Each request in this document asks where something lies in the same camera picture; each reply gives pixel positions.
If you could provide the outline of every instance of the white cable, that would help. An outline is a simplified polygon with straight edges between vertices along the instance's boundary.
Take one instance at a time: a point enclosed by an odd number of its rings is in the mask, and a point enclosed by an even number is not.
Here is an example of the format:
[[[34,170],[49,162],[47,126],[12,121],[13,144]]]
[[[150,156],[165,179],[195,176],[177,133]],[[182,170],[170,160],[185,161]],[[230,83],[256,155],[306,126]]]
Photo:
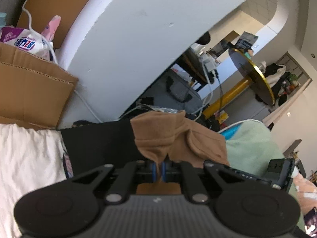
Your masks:
[[[206,102],[207,97],[208,97],[208,96],[206,96],[206,97],[204,98],[202,104],[204,104],[204,103]],[[202,109],[200,110],[199,115],[197,116],[197,118],[195,118],[194,121],[197,121],[197,120],[200,118],[201,114],[202,114]]]
[[[51,46],[50,42],[44,37],[42,36],[40,33],[36,32],[33,28],[32,28],[32,16],[30,14],[30,12],[25,8],[25,5],[27,3],[28,0],[25,0],[24,4],[22,5],[22,10],[28,15],[29,17],[29,30],[31,30],[32,32],[34,32],[35,35],[40,36],[45,43],[47,44],[47,46],[50,49],[50,52],[52,54],[53,57],[53,61],[55,64],[58,65],[58,61],[57,61],[57,57],[55,54],[55,51],[53,49],[53,47]],[[102,120],[100,120],[100,118],[94,113],[94,111],[91,109],[91,107],[88,105],[88,103],[86,102],[86,100],[79,94],[79,92],[77,90],[74,90],[75,94],[80,98],[80,100],[84,103],[84,105],[87,107],[87,109],[92,113],[92,115],[96,118],[96,120],[98,122],[103,122]]]
[[[235,122],[235,123],[233,123],[233,124],[231,124],[231,125],[225,127],[224,129],[222,129],[222,130],[219,131],[218,133],[222,133],[222,132],[224,132],[224,131],[230,129],[230,128],[233,127],[233,126],[236,126],[236,125],[238,125],[238,124],[240,124],[240,123],[244,123],[244,122],[246,122],[246,121],[257,121],[257,122],[259,122],[259,123],[261,123],[261,124],[264,124],[263,122],[258,121],[258,120],[255,120],[255,119],[247,119],[247,120],[243,120],[243,121],[237,121],[237,122]]]
[[[142,106],[139,105],[139,106],[136,106],[136,107],[134,107],[133,109],[127,111],[125,114],[123,114],[123,115],[120,116],[119,120],[121,120],[121,119],[122,119],[123,117],[125,117],[127,114],[129,114],[129,113],[133,112],[134,110],[136,110],[136,109],[138,109],[138,108],[141,108],[141,107],[142,107]]]
[[[52,53],[52,56],[53,56],[53,61],[55,64],[58,64],[58,61],[57,61],[57,58],[56,58],[56,55],[55,55],[55,52],[54,52],[54,49],[53,47],[51,46],[50,42],[44,37],[42,36],[40,33],[36,32],[33,28],[32,28],[32,16],[30,14],[30,12],[25,8],[25,5],[26,5],[26,2],[28,0],[25,0],[24,4],[22,5],[22,10],[28,15],[29,17],[29,30],[31,30],[32,32],[34,32],[35,35],[37,36],[40,36],[44,41],[45,43],[47,44],[47,46],[49,47],[51,53]]]
[[[199,112],[199,111],[202,112],[203,108],[211,102],[211,99],[212,99],[212,97],[213,97],[213,91],[212,91],[212,88],[211,88],[210,79],[209,79],[209,76],[208,76],[208,74],[207,74],[207,71],[206,71],[206,69],[205,69],[205,65],[204,65],[204,64],[202,65],[202,69],[203,69],[203,72],[204,72],[204,74],[205,74],[205,77],[206,77],[206,80],[207,80],[207,83],[208,83],[208,87],[209,87],[209,91],[210,91],[210,93],[209,93],[210,98],[209,98],[209,100],[208,100],[208,102],[207,102],[206,104],[205,104],[204,102],[202,102],[202,107],[200,107],[199,109],[197,109],[196,111],[194,111],[192,114],[195,114],[195,113],[197,113],[197,112]]]
[[[86,100],[79,94],[77,90],[74,90],[76,95],[80,98],[80,100],[85,104],[87,109],[92,113],[92,115],[96,118],[98,122],[103,122],[102,120],[99,119],[99,117],[93,112],[93,110],[90,108],[90,106],[87,104]]]

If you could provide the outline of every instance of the small bottle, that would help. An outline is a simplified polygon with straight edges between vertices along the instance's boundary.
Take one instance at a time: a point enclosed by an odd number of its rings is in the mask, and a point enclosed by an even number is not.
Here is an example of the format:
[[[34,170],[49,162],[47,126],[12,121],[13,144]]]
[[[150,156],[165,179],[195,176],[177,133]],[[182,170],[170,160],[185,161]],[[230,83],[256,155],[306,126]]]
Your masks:
[[[7,14],[5,12],[0,12],[0,28],[3,28],[7,25],[7,23],[5,22],[6,16]]]

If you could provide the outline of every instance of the cardboard box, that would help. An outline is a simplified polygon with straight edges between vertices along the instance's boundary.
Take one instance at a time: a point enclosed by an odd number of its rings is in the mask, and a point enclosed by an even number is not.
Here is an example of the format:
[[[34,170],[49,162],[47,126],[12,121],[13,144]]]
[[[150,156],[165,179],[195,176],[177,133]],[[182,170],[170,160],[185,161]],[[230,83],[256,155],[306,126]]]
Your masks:
[[[32,28],[42,33],[55,16],[61,16],[61,23],[54,36],[54,47],[60,48],[70,27],[88,0],[28,0],[25,8],[32,15]],[[29,18],[22,12],[17,24],[19,28],[29,28]]]
[[[0,123],[56,128],[77,82],[58,65],[0,43]]]

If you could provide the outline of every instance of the pink packaging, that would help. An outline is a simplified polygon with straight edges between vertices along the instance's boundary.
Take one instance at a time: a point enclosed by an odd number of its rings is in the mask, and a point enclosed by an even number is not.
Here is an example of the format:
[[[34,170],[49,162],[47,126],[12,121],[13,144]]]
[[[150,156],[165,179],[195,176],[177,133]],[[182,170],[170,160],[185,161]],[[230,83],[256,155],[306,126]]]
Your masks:
[[[52,40],[60,22],[61,17],[55,16],[42,32],[42,35],[51,43],[51,46],[53,46]],[[0,42],[16,46],[33,55],[50,60],[49,46],[42,40],[42,37],[39,34],[36,34],[31,30],[3,27],[0,29]]]

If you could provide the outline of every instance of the brown cloth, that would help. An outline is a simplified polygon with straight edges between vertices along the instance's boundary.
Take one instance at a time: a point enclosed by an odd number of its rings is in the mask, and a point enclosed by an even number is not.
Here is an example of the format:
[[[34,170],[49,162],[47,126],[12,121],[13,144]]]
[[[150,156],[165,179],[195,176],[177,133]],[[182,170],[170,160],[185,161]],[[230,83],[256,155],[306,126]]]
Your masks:
[[[185,111],[143,113],[131,119],[131,125],[138,150],[156,164],[168,155],[196,168],[203,168],[207,159],[229,165],[224,136],[185,118]]]
[[[178,183],[165,183],[161,180],[155,183],[141,183],[137,186],[135,192],[137,195],[178,195],[182,194],[181,187]]]

